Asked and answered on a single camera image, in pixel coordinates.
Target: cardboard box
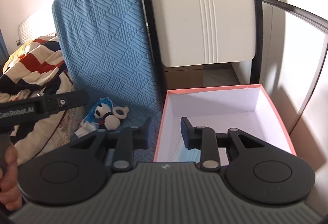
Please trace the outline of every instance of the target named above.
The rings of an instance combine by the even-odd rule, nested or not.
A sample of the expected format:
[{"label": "cardboard box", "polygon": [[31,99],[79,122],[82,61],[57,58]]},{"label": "cardboard box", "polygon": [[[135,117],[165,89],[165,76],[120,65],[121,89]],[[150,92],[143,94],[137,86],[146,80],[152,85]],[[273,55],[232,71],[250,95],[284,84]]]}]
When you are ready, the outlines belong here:
[{"label": "cardboard box", "polygon": [[163,67],[168,90],[203,87],[203,65]]},{"label": "cardboard box", "polygon": [[[262,85],[238,85],[168,90],[154,162],[199,162],[199,150],[184,146],[180,120],[188,117],[193,126],[207,126],[226,133],[239,128],[286,152],[296,155],[287,130]],[[227,165],[219,148],[221,165]]]}]

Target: panda plush toy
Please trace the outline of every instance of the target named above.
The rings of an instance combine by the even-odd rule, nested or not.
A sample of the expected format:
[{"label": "panda plush toy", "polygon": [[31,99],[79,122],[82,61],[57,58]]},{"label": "panda plush toy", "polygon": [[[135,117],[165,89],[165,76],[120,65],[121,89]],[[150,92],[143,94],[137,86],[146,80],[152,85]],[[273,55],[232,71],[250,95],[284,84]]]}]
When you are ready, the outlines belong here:
[{"label": "panda plush toy", "polygon": [[95,118],[104,120],[104,125],[107,130],[116,130],[121,121],[128,116],[129,108],[116,106],[113,110],[105,103],[99,103],[95,109]]}]

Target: white pillow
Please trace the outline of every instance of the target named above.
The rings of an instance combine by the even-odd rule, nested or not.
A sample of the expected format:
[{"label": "white pillow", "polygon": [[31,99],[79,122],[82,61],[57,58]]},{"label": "white pillow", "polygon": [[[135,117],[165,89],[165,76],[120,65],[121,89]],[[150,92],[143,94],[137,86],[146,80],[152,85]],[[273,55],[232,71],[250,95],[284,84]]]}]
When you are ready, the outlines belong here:
[{"label": "white pillow", "polygon": [[18,37],[21,44],[34,40],[43,35],[54,35],[56,33],[51,5],[44,7],[18,26]]}]

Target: stuffed toy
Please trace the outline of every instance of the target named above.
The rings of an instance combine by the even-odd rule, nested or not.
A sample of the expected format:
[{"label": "stuffed toy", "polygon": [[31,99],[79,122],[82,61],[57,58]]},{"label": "stuffed toy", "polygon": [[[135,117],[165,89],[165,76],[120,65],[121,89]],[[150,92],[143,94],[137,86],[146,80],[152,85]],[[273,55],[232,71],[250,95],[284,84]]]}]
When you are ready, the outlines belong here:
[{"label": "stuffed toy", "polygon": [[121,121],[127,118],[128,112],[127,106],[114,107],[113,102],[108,97],[101,98],[80,122],[75,135],[80,138],[97,129],[115,130],[120,126]]},{"label": "stuffed toy", "polygon": [[128,116],[129,108],[116,106],[113,110],[105,103],[99,103],[95,109],[95,118],[103,119],[107,130],[116,130]]}]

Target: circular pad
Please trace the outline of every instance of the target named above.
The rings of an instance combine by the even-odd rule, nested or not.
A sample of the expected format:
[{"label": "circular pad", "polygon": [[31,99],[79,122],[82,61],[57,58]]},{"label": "circular pad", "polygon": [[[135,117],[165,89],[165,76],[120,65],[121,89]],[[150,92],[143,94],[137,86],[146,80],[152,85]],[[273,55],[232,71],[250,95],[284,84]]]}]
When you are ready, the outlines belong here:
[{"label": "circular pad", "polygon": [[55,162],[46,165],[41,170],[41,177],[50,183],[65,183],[72,181],[79,174],[77,165],[70,162]]},{"label": "circular pad", "polygon": [[263,161],[254,167],[254,174],[263,181],[283,182],[291,176],[292,170],[282,162]]},{"label": "circular pad", "polygon": [[86,150],[59,148],[19,168],[18,183],[34,203],[67,206],[83,202],[107,181],[105,166]]},{"label": "circular pad", "polygon": [[272,146],[244,148],[227,167],[225,179],[247,200],[287,205],[309,195],[315,176],[305,161]]}]

